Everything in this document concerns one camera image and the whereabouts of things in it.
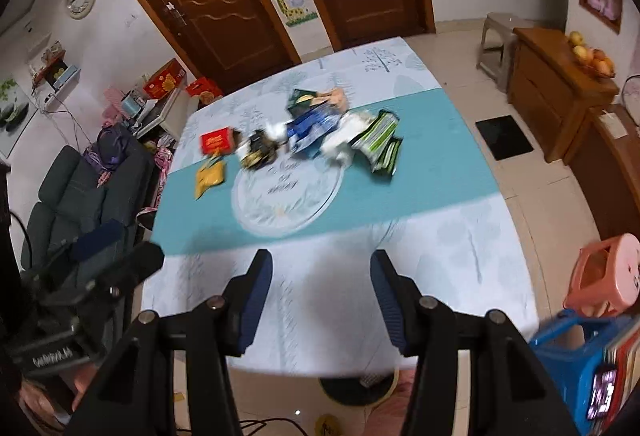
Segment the wooden sideboard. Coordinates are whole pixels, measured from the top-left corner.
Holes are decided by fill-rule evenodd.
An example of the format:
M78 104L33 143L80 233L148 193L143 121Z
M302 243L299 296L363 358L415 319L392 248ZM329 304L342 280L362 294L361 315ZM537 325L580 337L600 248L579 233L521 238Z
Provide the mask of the wooden sideboard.
M626 136L613 138L599 118L605 110L620 118ZM640 238L640 138L622 105L590 108L564 163L580 184L601 239L626 232Z
M618 87L582 72L562 32L516 28L514 33L518 43L508 99L552 162L566 153L587 109L609 104Z

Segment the cabinet drawer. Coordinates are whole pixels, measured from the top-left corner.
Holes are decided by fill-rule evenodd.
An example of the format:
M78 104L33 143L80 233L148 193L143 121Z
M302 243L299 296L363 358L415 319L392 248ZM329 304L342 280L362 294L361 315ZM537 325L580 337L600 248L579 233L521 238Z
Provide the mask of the cabinet drawer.
M518 48L516 70L529 80L559 117L563 118L569 112L574 100L571 88L544 60L522 43Z
M542 150L547 154L555 145L561 117L540 96L539 91L519 71L513 73L510 86L511 104L527 123Z

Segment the blue stool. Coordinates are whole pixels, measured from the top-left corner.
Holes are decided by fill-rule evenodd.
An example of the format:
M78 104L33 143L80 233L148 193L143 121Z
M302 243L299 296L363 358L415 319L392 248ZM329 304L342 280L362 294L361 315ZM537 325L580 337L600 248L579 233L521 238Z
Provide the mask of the blue stool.
M587 420L587 409L595 370L604 362L606 346L631 323L628 315L587 318L573 310L563 310L529 342L558 387L582 436L593 425L592 420ZM584 332L584 344L579 348L569 350L549 343L576 325Z

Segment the black floor mat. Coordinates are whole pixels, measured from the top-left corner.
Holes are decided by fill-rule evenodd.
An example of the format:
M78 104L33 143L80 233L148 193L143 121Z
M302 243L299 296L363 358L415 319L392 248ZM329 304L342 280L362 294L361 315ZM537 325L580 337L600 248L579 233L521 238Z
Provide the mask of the black floor mat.
M531 152L533 147L513 116L500 116L476 122L482 138L496 161Z

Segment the red box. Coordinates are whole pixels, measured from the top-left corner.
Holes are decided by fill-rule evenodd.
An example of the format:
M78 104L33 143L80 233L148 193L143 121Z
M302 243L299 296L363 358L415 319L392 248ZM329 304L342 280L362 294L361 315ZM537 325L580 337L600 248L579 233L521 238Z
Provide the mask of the red box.
M236 150L236 131L233 127L225 127L213 132L207 132L200 136L200 146L205 156L211 156L216 152L223 156Z
M216 82L209 80L206 77L197 79L195 82L191 82L187 86L187 92L191 96L200 96L200 102L203 105L209 105L218 96L225 96L222 90L216 85Z
M145 92L149 95L149 98L161 99L180 85L185 74L180 62L172 58L146 82Z

